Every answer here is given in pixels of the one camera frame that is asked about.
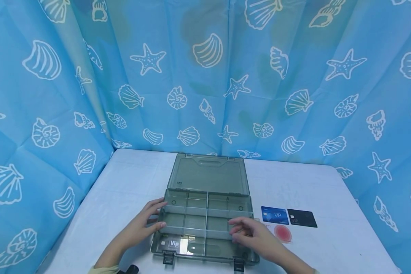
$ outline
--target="transparent gray organizer box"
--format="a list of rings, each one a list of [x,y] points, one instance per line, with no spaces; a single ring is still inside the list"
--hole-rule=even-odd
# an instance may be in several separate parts
[[[228,220],[252,218],[248,179],[240,158],[177,154],[151,252],[173,264],[174,257],[233,263],[235,271],[255,265],[259,256],[231,241]]]

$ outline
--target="black card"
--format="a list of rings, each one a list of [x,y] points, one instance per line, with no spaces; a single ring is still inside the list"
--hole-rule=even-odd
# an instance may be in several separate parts
[[[314,214],[310,211],[288,209],[289,220],[292,225],[303,225],[317,228]]]

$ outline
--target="red circular object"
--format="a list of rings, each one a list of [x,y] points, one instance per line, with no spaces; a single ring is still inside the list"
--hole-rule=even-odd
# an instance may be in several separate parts
[[[274,228],[274,234],[282,242],[290,242],[292,240],[292,235],[289,229],[284,225],[276,225]]]

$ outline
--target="box lid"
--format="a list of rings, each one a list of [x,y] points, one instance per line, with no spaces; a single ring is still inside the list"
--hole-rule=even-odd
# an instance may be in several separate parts
[[[178,153],[168,188],[250,194],[244,159]]]

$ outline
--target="blue curtain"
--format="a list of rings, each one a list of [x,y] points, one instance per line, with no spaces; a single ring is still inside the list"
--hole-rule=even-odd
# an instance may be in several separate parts
[[[411,0],[0,0],[0,273],[47,254],[101,132],[332,165],[411,273]]]

